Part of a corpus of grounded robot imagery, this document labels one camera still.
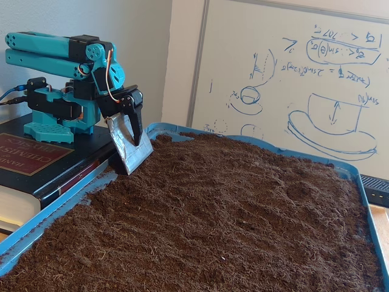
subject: tray rim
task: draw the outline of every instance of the tray rim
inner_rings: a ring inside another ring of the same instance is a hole
[[[189,127],[174,125],[171,123],[152,123],[149,125],[149,127],[145,129],[145,131],[150,139],[155,139],[158,134],[173,134],[175,136],[179,136],[179,133],[212,134]],[[350,178],[354,179],[357,183],[360,195],[362,197],[363,205],[366,206],[368,209],[367,215],[371,238],[374,243],[376,254],[380,261],[384,278],[385,291],[389,292],[389,273],[387,263],[385,262],[384,255],[381,249],[382,244],[377,234],[377,229],[373,220],[372,213],[370,211],[370,208],[368,207],[369,204],[365,190],[363,188],[360,173],[355,166],[335,159],[328,159],[323,158],[321,156],[314,156],[306,153],[287,150],[285,148],[278,148],[270,143],[259,140],[257,138],[238,135],[218,136],[227,137],[236,141],[247,142],[284,156],[307,158],[314,162],[321,162],[324,164],[332,163],[335,165],[335,168],[338,172],[343,174],[348,173],[350,175]],[[45,228],[48,228],[55,219],[59,218],[60,216],[63,216],[68,210],[71,210],[77,203],[79,203],[79,201],[81,201],[82,196],[80,196],[79,198],[75,198],[75,196],[80,195],[81,193],[86,193],[88,191],[88,188],[91,187],[105,187],[107,182],[115,179],[115,176],[105,178],[105,180],[97,179],[97,176],[101,174],[101,172],[104,171],[107,166],[108,160],[102,163],[96,170],[88,174],[88,176],[86,176],[76,186],[68,190],[61,197],[59,197],[59,199],[55,200],[41,212],[36,214],[25,225],[21,226],[17,231],[15,231],[12,235],[7,237],[2,243],[0,243],[0,277],[8,273],[16,265],[21,254],[26,252],[33,245],[33,243],[42,236]],[[70,207],[68,208],[68,210],[64,208],[64,206],[66,205],[69,205]]]

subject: brown soil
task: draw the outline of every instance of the brown soil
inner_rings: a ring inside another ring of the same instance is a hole
[[[153,145],[47,229],[0,291],[383,289],[357,187],[330,165],[211,135]]]

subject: whiteboard frame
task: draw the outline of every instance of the whiteboard frame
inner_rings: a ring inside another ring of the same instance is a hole
[[[202,23],[201,23],[201,29],[200,29],[200,39],[199,39],[197,56],[196,56],[196,65],[194,68],[194,77],[193,77],[193,84],[192,84],[190,103],[189,103],[189,112],[188,112],[189,115],[188,115],[188,120],[187,120],[187,127],[190,127],[190,128],[192,127],[193,116],[195,114],[197,87],[198,87],[200,67],[201,67],[202,51],[204,48],[204,37],[205,37],[205,30],[207,28],[207,19],[208,19],[208,10],[209,10],[210,1],[212,1],[212,0],[205,0],[204,1],[204,11],[203,11]],[[341,11],[336,11],[336,10],[318,9],[315,7],[303,6],[303,5],[284,4],[284,3],[279,3],[279,2],[275,2],[275,1],[271,1],[271,2],[264,1],[264,0],[226,0],[226,1],[235,1],[235,2],[242,2],[242,3],[257,4],[257,5],[262,5],[262,6],[281,8],[281,9],[297,10],[297,11],[302,11],[302,12],[316,13],[316,14],[335,16],[335,17],[340,17],[340,18],[369,21],[371,23],[389,24],[389,19],[386,19],[386,18],[358,15],[358,14],[352,14],[352,13],[341,12]]]

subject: wall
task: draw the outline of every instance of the wall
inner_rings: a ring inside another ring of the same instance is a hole
[[[171,0],[36,0],[1,1],[0,95],[28,78],[46,76],[56,88],[65,78],[7,65],[4,37],[9,32],[96,35],[116,44],[125,86],[138,84],[144,95],[143,124],[160,122],[164,93]],[[0,122],[30,112],[26,104],[0,107]]]
[[[277,2],[389,19],[387,0],[278,0]],[[163,122],[188,125],[203,9],[204,0],[173,0],[162,110]]]

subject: plastic tray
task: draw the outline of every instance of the plastic tray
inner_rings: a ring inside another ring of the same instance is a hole
[[[155,139],[160,134],[166,134],[172,137],[173,142],[192,140],[192,138],[190,137],[181,136],[180,133],[206,133],[204,131],[194,130],[192,128],[187,127],[180,127],[168,123],[151,124],[147,129],[145,129],[145,131],[148,133],[150,139]],[[332,159],[326,159],[318,156],[299,153],[296,151],[290,151],[283,148],[277,148],[267,142],[252,137],[226,137],[242,142],[247,142],[280,155],[307,158],[314,162],[322,162],[324,164],[332,163],[335,165],[335,170],[340,177],[352,179],[354,182],[357,183],[360,194],[362,196],[363,205],[368,206],[367,197],[363,189],[359,171],[350,164]],[[78,185],[76,185],[74,189],[72,189],[71,192],[65,193],[63,196],[59,197],[59,199],[54,201],[51,205],[49,205],[36,216],[34,216],[30,221],[20,227],[16,232],[14,232],[0,244],[0,276],[5,275],[14,267],[20,255],[27,251],[32,246],[32,244],[42,236],[45,228],[48,228],[54,222],[55,219],[63,216],[67,211],[71,210],[84,198],[84,196],[88,192],[95,191],[97,189],[103,189],[110,181],[116,179],[117,175],[115,173],[105,173],[102,177],[95,178],[107,166],[108,162],[102,164],[100,167],[90,173],[88,177],[85,177],[85,180],[83,180],[84,184],[81,181]],[[91,178],[95,179],[87,186],[85,186],[86,183],[91,181]],[[385,265],[383,253],[380,248],[381,244],[377,236],[377,230],[374,225],[373,217],[371,215],[370,210],[368,211],[368,224],[370,227],[371,238],[373,240],[373,243],[376,248],[376,253],[380,260],[382,273],[384,276],[385,291],[389,292],[388,269]]]

